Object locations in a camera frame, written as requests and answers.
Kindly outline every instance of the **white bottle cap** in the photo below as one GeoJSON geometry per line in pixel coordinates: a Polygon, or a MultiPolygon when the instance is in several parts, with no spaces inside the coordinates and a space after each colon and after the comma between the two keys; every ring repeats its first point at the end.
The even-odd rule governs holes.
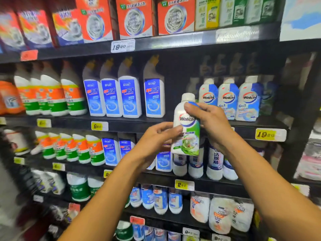
{"type": "Polygon", "coordinates": [[[204,84],[206,85],[214,84],[214,78],[204,78],[204,84]]]}
{"type": "Polygon", "coordinates": [[[234,84],[234,77],[226,77],[223,79],[224,84],[234,84]]]}
{"type": "Polygon", "coordinates": [[[200,78],[199,77],[190,77],[189,81],[192,82],[193,84],[197,84],[200,82],[200,78]]]}
{"type": "Polygon", "coordinates": [[[267,83],[267,82],[273,81],[273,79],[274,79],[274,75],[263,75],[262,82],[267,83]]]}
{"type": "Polygon", "coordinates": [[[192,93],[184,93],[184,94],[182,94],[182,101],[194,101],[195,102],[195,95],[192,93]]]}
{"type": "Polygon", "coordinates": [[[259,80],[259,76],[252,75],[245,78],[245,83],[256,83],[259,80]]]}

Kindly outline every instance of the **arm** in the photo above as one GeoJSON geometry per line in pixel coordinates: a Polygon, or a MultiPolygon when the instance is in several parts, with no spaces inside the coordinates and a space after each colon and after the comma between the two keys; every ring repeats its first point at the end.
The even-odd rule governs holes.
{"type": "Polygon", "coordinates": [[[138,175],[162,151],[170,150],[171,140],[182,133],[182,126],[172,128],[164,122],[147,129],[137,145],[128,153],[106,179],[103,186],[72,221],[59,241],[111,240],[120,215],[138,175]]]}
{"type": "Polygon", "coordinates": [[[321,211],[235,133],[223,110],[204,103],[185,110],[203,123],[210,143],[234,167],[256,208],[281,240],[321,240],[321,211]]]}

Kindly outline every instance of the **yellow price tag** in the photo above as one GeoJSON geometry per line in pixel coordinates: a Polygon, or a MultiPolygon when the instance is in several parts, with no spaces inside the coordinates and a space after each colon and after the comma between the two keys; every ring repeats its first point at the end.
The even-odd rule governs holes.
{"type": "Polygon", "coordinates": [[[91,130],[97,130],[97,131],[108,131],[108,122],[97,122],[92,121],[91,122],[91,130]]]}
{"type": "Polygon", "coordinates": [[[20,165],[24,165],[25,164],[25,162],[24,162],[24,158],[22,158],[22,157],[14,157],[14,163],[16,163],[16,164],[20,164],[20,165]]]}
{"type": "Polygon", "coordinates": [[[195,183],[193,181],[185,181],[180,179],[175,179],[175,188],[183,190],[195,190],[195,183]]]}
{"type": "Polygon", "coordinates": [[[265,141],[284,142],[286,140],[287,131],[285,129],[263,129],[255,130],[255,139],[265,141]]]}
{"type": "Polygon", "coordinates": [[[53,162],[52,169],[58,171],[66,171],[66,166],[64,163],[53,162]]]}
{"type": "Polygon", "coordinates": [[[113,171],[113,170],[107,170],[107,169],[105,169],[105,170],[104,170],[104,178],[107,178],[107,177],[111,174],[112,171],[113,171]]]}
{"type": "Polygon", "coordinates": [[[0,117],[0,124],[1,125],[7,125],[6,118],[5,117],[0,117]]]}
{"type": "Polygon", "coordinates": [[[44,118],[37,118],[37,126],[41,128],[51,128],[51,120],[44,118]]]}

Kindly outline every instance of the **display shelf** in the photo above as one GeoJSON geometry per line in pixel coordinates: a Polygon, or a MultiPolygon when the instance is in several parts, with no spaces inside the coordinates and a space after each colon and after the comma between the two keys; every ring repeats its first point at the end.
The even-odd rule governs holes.
{"type": "MultiPolygon", "coordinates": [[[[279,38],[279,33],[280,24],[271,23],[253,26],[221,28],[216,30],[198,31],[174,35],[145,37],[135,39],[135,51],[257,40],[276,40],[279,38]]],[[[110,54],[111,44],[112,41],[105,41],[92,44],[79,44],[58,48],[39,49],[38,60],[110,54]]],[[[19,61],[20,53],[10,52],[0,55],[1,64],[16,63],[19,61]]]]}
{"type": "MultiPolygon", "coordinates": [[[[71,194],[68,189],[62,195],[55,195],[53,193],[36,193],[38,196],[43,197],[43,204],[45,205],[57,205],[63,208],[68,208],[69,203],[80,204],[81,209],[88,203],[87,202],[75,202],[71,198],[71,194]]],[[[173,214],[169,209],[164,215],[156,213],[154,208],[147,210],[142,205],[134,208],[131,205],[124,209],[121,214],[120,220],[130,222],[130,217],[140,217],[145,219],[145,225],[163,229],[170,232],[176,232],[183,234],[183,228],[190,228],[200,231],[200,238],[212,240],[212,235],[215,233],[209,227],[207,223],[200,223],[196,221],[190,214],[190,201],[188,199],[183,200],[183,209],[179,214],[173,214]]],[[[243,233],[231,228],[231,231],[226,236],[231,237],[231,240],[248,240],[248,233],[243,233]]]]}
{"type": "MultiPolygon", "coordinates": [[[[68,162],[66,160],[56,160],[50,159],[45,160],[42,158],[41,154],[38,155],[29,155],[25,157],[25,165],[33,168],[41,168],[46,170],[53,169],[53,163],[63,163],[65,165],[65,171],[74,172],[79,174],[86,174],[88,176],[103,177],[104,170],[113,170],[113,166],[93,166],[89,164],[80,164],[79,162],[68,162]]],[[[195,179],[186,174],[183,177],[178,177],[172,172],[165,173],[160,172],[155,169],[146,170],[142,172],[138,178],[138,183],[145,183],[151,185],[158,185],[168,188],[175,187],[175,180],[185,180],[193,181],[195,183],[195,191],[212,193],[212,194],[222,194],[228,196],[235,196],[240,198],[249,198],[248,193],[246,192],[242,182],[240,180],[230,181],[226,178],[222,178],[219,181],[213,181],[209,179],[205,173],[206,167],[204,168],[204,174],[201,178],[195,179]]]]}
{"type": "MultiPolygon", "coordinates": [[[[150,126],[164,122],[173,121],[173,112],[168,112],[163,118],[152,118],[142,115],[140,118],[124,118],[124,117],[92,117],[89,114],[82,116],[29,116],[26,114],[3,115],[8,126],[25,126],[36,127],[37,119],[50,119],[53,128],[62,129],[82,129],[91,130],[91,122],[108,122],[110,132],[125,133],[144,133],[150,126]]],[[[229,121],[230,125],[235,128],[243,139],[255,139],[255,131],[257,128],[267,129],[286,129],[288,127],[272,116],[260,116],[255,122],[229,121]]]]}

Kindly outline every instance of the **red price tag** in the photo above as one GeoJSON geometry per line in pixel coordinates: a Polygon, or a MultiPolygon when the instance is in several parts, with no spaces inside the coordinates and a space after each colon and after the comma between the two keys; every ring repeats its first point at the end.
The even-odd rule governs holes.
{"type": "Polygon", "coordinates": [[[69,211],[77,211],[79,213],[80,212],[80,205],[75,204],[75,203],[69,203],[68,210],[69,211]]]}
{"type": "Polygon", "coordinates": [[[133,224],[145,225],[145,219],[141,217],[130,216],[129,220],[133,224]]]}
{"type": "Polygon", "coordinates": [[[20,60],[22,62],[32,61],[38,59],[38,50],[22,51],[20,60]]]}

